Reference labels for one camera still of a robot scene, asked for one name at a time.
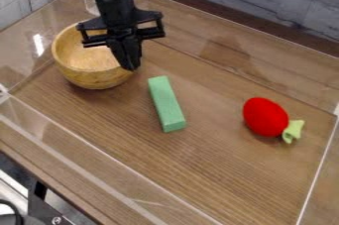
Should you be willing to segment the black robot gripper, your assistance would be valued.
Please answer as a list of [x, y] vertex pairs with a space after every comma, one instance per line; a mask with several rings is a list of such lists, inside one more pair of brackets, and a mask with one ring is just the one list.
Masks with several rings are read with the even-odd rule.
[[[165, 36], [163, 14], [139, 9], [133, 0], [93, 1], [98, 16], [76, 25], [82, 45], [85, 48], [108, 45], [120, 66], [127, 70], [137, 69], [141, 57], [139, 42]], [[120, 42], [128, 35], [135, 37]]]

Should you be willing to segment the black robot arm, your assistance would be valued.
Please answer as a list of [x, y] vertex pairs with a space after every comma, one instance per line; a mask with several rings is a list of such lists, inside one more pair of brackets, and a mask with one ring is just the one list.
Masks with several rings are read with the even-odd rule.
[[140, 67], [141, 42], [163, 38], [163, 14], [141, 10], [133, 0], [93, 0], [98, 16], [76, 25], [85, 48], [107, 46], [120, 66]]

